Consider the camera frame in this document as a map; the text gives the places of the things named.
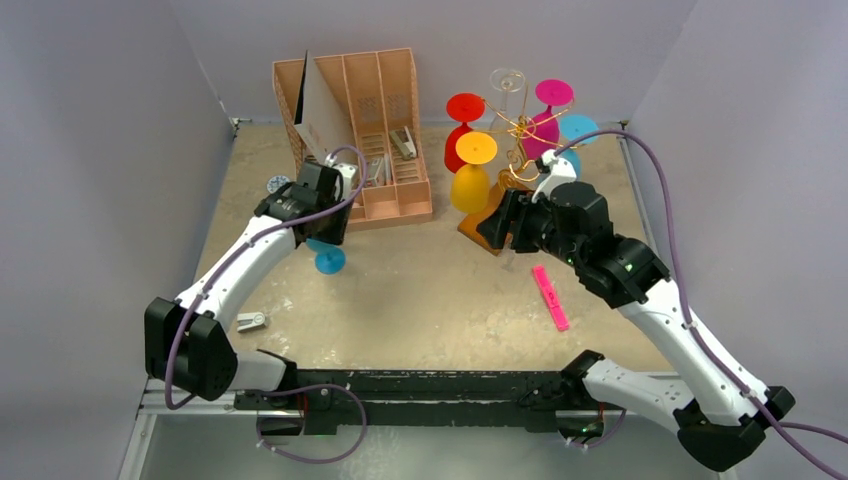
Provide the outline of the yellow plastic wine glass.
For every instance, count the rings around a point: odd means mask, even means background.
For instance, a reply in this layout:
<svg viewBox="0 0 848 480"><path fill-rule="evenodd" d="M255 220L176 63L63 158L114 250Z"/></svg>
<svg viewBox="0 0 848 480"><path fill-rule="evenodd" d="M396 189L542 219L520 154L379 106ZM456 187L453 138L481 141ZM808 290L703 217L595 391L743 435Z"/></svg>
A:
<svg viewBox="0 0 848 480"><path fill-rule="evenodd" d="M454 174L451 204L466 214L480 212L487 205L490 189L489 175L484 166L497 155L497 143L487 133L472 131L457 140L455 149L464 165Z"/></svg>

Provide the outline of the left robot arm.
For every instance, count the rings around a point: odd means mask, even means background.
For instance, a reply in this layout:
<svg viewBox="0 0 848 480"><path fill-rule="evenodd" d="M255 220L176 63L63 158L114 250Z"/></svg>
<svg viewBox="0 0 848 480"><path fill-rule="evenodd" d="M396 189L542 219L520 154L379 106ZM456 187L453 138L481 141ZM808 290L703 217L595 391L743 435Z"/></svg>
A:
<svg viewBox="0 0 848 480"><path fill-rule="evenodd" d="M292 364L262 350L237 351L228 331L243 305L284 258L313 238L339 245L359 194L359 169L333 158L303 164L254 209L226 253L173 300L157 297L144 312L145 369L165 383L167 408L228 391L258 390L272 408L297 399Z"/></svg>

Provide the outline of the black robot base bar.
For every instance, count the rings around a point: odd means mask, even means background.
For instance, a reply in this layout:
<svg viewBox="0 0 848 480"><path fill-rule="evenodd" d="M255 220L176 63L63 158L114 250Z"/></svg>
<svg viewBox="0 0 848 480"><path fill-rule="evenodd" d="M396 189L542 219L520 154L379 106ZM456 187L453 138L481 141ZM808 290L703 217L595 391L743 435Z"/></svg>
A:
<svg viewBox="0 0 848 480"><path fill-rule="evenodd" d="M341 426L521 428L599 438L621 409L591 399L569 370L361 370L291 367L270 393L235 396L238 410L290 411L307 435Z"/></svg>

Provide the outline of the blue plastic wine glass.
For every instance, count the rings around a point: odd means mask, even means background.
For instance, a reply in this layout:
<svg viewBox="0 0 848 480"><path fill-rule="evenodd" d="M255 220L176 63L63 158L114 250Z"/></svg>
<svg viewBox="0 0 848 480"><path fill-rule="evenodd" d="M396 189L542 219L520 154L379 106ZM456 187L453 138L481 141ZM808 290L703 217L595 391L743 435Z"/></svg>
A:
<svg viewBox="0 0 848 480"><path fill-rule="evenodd" d="M315 253L314 265L320 273L334 275L346 265L347 257L340 247L315 239L308 239L306 245Z"/></svg>

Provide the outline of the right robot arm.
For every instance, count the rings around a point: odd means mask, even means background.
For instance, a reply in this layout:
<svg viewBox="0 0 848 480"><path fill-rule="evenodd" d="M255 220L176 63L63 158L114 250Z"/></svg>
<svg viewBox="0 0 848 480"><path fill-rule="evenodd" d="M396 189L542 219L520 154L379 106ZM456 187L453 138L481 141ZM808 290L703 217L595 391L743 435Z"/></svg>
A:
<svg viewBox="0 0 848 480"><path fill-rule="evenodd" d="M606 198L592 185L565 183L538 199L509 189L476 230L493 248L542 251L570 265L580 284L645 334L679 376L660 381L586 350L561 372L569 404L594 400L643 416L716 472L751 456L766 438L768 419L781 420L794 406L787 388L750 374L682 305L677 283L648 245L615 233Z"/></svg>

